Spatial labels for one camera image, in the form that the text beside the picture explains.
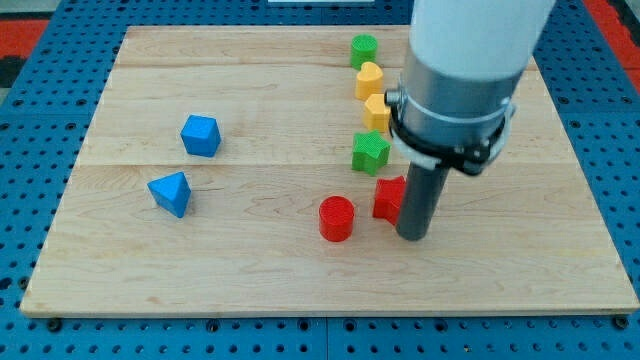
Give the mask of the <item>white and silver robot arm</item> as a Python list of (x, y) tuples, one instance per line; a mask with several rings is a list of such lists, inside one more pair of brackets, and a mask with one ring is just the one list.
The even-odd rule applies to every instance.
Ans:
[(480, 174), (504, 147), (512, 97), (554, 0), (416, 0), (390, 133), (427, 170)]

